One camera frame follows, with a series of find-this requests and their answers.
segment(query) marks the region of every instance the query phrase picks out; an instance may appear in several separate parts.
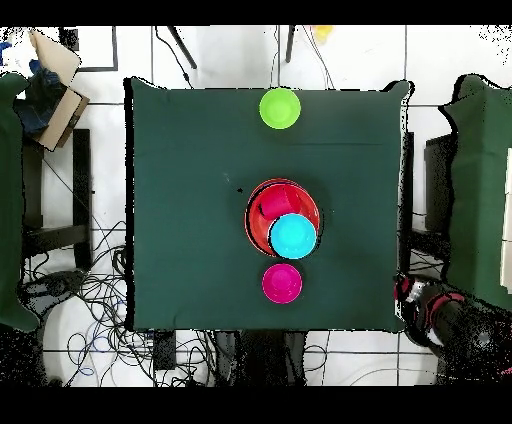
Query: white tile floor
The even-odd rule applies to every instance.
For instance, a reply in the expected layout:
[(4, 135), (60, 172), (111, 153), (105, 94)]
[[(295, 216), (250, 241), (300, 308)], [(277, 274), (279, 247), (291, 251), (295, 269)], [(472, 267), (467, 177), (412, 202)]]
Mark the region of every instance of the white tile floor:
[[(275, 26), (211, 26), (182, 27), (180, 34), (194, 57), (198, 70), (193, 71), (176, 46), (166, 27), (159, 35), (175, 49), (190, 82), (195, 88), (206, 87), (269, 87), (272, 59), (276, 53)], [(56, 35), (54, 28), (45, 32)], [(82, 31), (95, 37), (108, 31)], [(408, 110), (408, 129), (415, 133), (414, 210), (424, 213), (424, 170), (421, 152), (426, 140), (450, 132), (446, 119), (437, 106), (450, 101), (454, 83), (465, 73), (482, 73), (493, 82), (507, 87), (512, 84), (512, 31), (483, 26), (336, 26), (325, 45), (319, 46), (336, 88), (381, 90), (391, 81), (407, 78), (415, 84)], [(323, 89), (324, 69), (299, 27), (293, 45), (292, 60), (284, 61), (287, 27), (281, 27), (281, 85), (300, 89)], [(102, 40), (88, 39), (83, 46), (102, 49)], [(171, 51), (155, 38), (151, 27), (117, 27), (119, 67), (117, 72), (78, 73), (73, 88), (91, 99), (78, 128), (89, 128), (92, 143), (94, 239), (99, 242), (108, 231), (125, 219), (125, 127), (122, 79), (137, 76), (166, 88), (187, 88), (182, 72)], [(84, 65), (91, 62), (84, 58)], [(277, 65), (272, 85), (277, 84)], [(48, 162), (68, 184), (72, 181), (71, 143), (45, 154)], [(45, 225), (59, 226), (71, 222), (72, 195), (46, 168), (43, 183)], [(414, 226), (421, 228), (421, 217)], [(125, 226), (121, 224), (109, 237), (111, 245), (124, 242)], [(37, 264), (43, 256), (34, 258)], [(44, 271), (73, 268), (71, 251), (54, 251)], [(109, 273), (108, 260), (94, 269)], [(52, 312), (47, 324), (44, 348), (50, 375), (67, 380), (76, 372), (80, 340), (71, 358), (66, 352), (69, 337), (85, 332), (93, 320), (89, 310), (78, 299), (70, 299)], [(178, 332), (179, 341), (192, 337), (191, 332)], [(412, 344), (403, 334), (381, 332), (315, 331), (308, 336), (308, 345), (328, 350), (325, 361), (319, 347), (308, 349), (304, 357), (310, 385), (414, 385), (434, 381), (437, 360), (427, 350)], [(179, 355), (188, 357), (182, 347)], [(94, 352), (84, 366), (96, 368), (99, 375), (108, 370), (114, 354)], [(148, 361), (144, 363), (149, 370)], [(107, 373), (104, 386), (152, 385), (140, 367), (116, 361)], [(169, 373), (165, 380), (170, 382)], [(96, 375), (78, 374), (73, 385), (96, 386)], [(206, 378), (205, 369), (196, 377)]]

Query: lime green cup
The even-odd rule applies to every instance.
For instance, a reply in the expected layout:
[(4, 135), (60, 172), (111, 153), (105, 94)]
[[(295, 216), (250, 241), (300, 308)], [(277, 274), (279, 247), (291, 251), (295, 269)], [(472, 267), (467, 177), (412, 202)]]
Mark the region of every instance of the lime green cup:
[(300, 101), (288, 88), (274, 88), (265, 93), (260, 101), (263, 122), (275, 130), (291, 127), (300, 115)]

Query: yellow object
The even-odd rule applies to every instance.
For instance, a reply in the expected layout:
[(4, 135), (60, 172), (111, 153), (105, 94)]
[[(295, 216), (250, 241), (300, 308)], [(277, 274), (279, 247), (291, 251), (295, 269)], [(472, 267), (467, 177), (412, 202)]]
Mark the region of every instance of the yellow object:
[(327, 36), (334, 28), (333, 25), (312, 25), (316, 41), (319, 43), (325, 43)]

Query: dark green tablecloth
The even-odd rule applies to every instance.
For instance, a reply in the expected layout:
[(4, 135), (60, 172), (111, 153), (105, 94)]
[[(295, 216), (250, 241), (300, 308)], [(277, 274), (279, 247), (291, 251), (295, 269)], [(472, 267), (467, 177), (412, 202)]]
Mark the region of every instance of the dark green tablecloth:
[(512, 310), (512, 295), (500, 286), (512, 92), (491, 87), (478, 75), (467, 75), (461, 78), (454, 102), (444, 109), (453, 119), (458, 139), (451, 167), (454, 203), (448, 283)]
[[(301, 116), (278, 131), (258, 113), (266, 90), (131, 82), (135, 328), (399, 330), (392, 278), (409, 83), (296, 91)], [(244, 231), (251, 191), (273, 177), (302, 185), (325, 220), (319, 249), (293, 262), (303, 290), (287, 305), (263, 294), (278, 261)]]
[(22, 267), (22, 127), (12, 108), (16, 95), (26, 87), (21, 75), (0, 75), (0, 323), (30, 331), (39, 321), (16, 296)]

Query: magenta cup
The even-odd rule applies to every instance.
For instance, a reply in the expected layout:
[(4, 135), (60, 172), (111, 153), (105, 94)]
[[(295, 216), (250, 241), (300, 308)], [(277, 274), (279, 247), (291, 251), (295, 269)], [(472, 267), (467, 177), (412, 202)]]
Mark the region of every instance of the magenta cup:
[(291, 265), (273, 265), (263, 275), (263, 292), (274, 303), (290, 303), (301, 290), (302, 278)]

